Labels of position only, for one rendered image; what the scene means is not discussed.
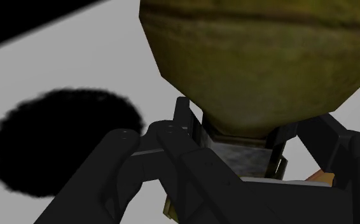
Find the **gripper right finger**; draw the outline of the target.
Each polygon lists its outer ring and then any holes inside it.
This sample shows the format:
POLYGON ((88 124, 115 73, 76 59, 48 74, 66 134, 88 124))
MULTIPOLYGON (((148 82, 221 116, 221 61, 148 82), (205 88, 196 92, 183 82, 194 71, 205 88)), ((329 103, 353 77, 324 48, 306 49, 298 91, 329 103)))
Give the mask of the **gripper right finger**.
POLYGON ((360 132, 330 114, 276 128, 267 148, 299 137, 322 171, 335 175, 331 187, 277 185, 275 208, 286 224, 360 224, 360 132))

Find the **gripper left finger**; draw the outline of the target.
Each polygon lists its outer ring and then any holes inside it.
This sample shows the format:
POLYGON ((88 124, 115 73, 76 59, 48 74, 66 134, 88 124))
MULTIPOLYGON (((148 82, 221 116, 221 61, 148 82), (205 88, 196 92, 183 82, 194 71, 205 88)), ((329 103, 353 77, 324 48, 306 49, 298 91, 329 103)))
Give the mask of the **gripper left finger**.
POLYGON ((186 98, 172 120, 154 122, 140 136, 106 134, 34 224, 120 224, 145 181, 159 180, 179 224, 242 224, 243 182, 190 135, 186 98))

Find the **olive green vase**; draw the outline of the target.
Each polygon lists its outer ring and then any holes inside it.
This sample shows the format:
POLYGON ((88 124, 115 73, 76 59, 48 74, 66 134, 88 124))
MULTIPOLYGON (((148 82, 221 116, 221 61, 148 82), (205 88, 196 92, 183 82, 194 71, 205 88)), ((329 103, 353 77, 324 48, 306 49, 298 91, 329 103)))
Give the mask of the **olive green vase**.
POLYGON ((271 178, 283 126, 360 87, 360 0, 140 0, 139 20, 161 76, 239 176, 271 178))

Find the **small orange object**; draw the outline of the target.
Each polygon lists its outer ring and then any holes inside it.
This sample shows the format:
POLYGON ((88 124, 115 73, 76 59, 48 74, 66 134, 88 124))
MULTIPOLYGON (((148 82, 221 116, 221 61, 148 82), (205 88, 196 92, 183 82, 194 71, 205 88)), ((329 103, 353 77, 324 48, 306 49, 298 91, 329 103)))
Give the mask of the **small orange object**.
POLYGON ((334 177, 335 175, 333 173, 324 172, 320 169, 317 172, 313 173, 313 175, 309 176, 306 181, 315 181, 332 186, 334 177))

